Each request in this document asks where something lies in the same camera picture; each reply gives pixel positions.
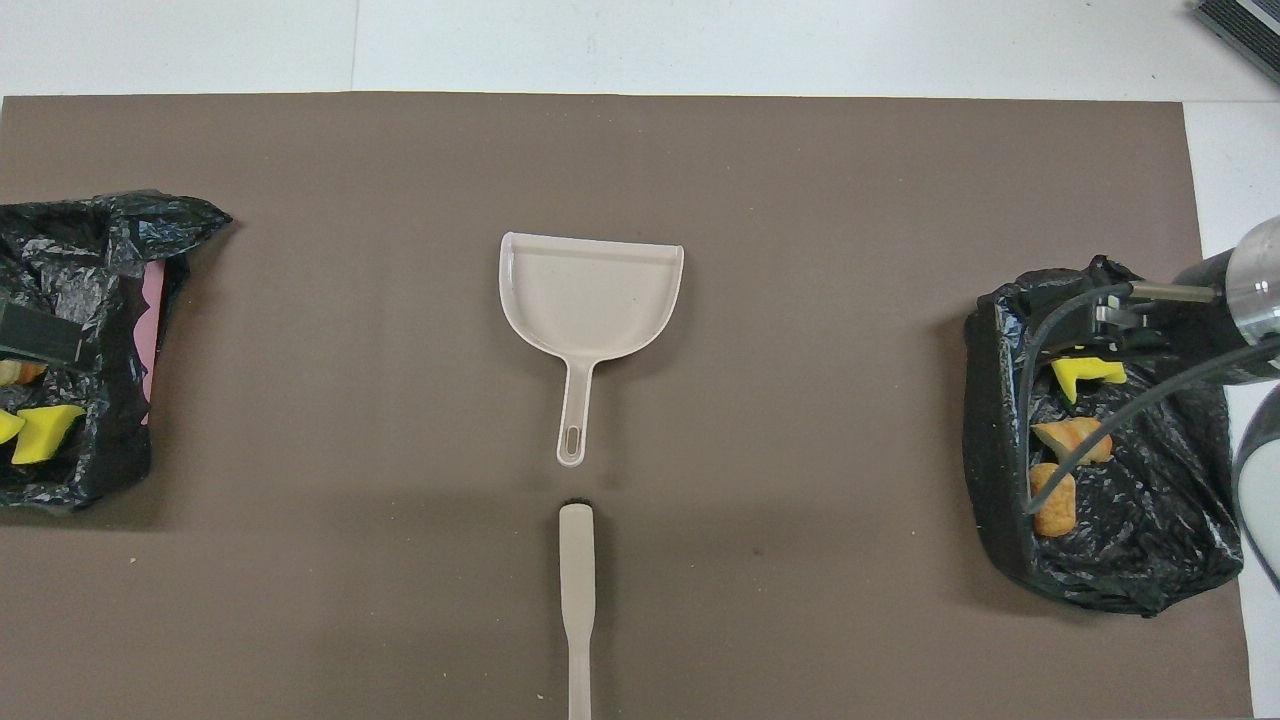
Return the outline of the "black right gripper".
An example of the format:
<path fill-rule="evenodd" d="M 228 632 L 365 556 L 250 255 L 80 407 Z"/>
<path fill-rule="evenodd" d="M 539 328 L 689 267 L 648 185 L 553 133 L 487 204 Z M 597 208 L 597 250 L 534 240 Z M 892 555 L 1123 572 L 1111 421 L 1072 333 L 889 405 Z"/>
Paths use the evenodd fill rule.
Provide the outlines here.
<path fill-rule="evenodd" d="M 1222 356 L 1242 348 L 1226 300 L 1231 259 L 1220 252 L 1170 283 L 1126 281 L 1094 302 L 1094 338 L 1130 355 Z"/>

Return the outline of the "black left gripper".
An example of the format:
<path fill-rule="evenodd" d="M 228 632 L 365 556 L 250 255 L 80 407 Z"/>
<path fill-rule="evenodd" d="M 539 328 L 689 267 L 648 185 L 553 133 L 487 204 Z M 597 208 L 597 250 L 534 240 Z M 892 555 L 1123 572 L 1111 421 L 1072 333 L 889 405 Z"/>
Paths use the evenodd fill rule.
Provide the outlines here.
<path fill-rule="evenodd" d="M 74 366 L 81 361 L 83 346 L 81 324 L 35 307 L 1 301 L 4 360 Z"/>

